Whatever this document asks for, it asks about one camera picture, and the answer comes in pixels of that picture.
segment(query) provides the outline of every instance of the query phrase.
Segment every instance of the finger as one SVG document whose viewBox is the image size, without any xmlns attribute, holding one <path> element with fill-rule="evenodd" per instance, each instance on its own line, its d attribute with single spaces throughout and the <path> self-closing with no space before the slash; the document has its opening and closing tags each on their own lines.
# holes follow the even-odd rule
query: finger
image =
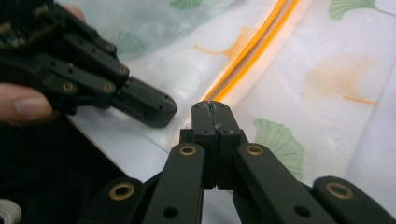
<svg viewBox="0 0 396 224">
<path fill-rule="evenodd" d="M 31 88 L 0 83 L 0 122 L 48 118 L 52 113 L 46 97 Z"/>
<path fill-rule="evenodd" d="M 64 8 L 68 10 L 71 14 L 73 14 L 75 17 L 77 17 L 79 20 L 85 22 L 85 16 L 78 7 L 66 5 L 64 6 Z"/>
</svg>

